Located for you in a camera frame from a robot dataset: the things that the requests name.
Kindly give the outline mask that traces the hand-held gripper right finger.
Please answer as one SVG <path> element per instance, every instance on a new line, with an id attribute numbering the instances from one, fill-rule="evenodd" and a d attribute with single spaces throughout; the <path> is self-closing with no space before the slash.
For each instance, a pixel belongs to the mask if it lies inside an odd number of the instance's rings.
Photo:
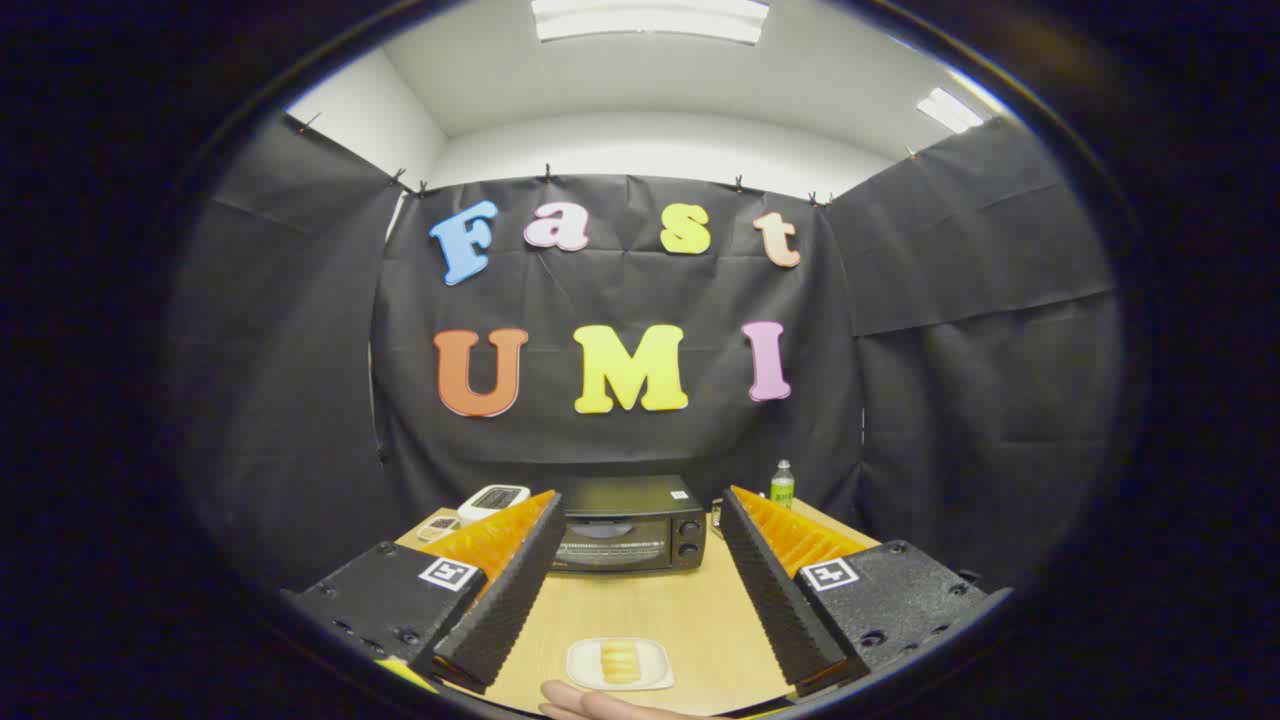
<path id="1" fill-rule="evenodd" d="M 890 673 L 991 606 L 901 541 L 865 544 L 732 486 L 719 527 L 785 680 L 800 696 Z"/>

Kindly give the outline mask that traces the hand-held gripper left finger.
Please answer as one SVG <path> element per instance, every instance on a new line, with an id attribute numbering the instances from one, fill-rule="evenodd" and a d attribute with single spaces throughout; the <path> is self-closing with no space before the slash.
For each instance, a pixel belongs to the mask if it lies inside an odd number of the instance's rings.
<path id="1" fill-rule="evenodd" d="M 515 647 L 564 534 L 548 491 L 421 550 L 384 541 L 291 594 L 291 606 L 375 662 L 481 694 Z"/>

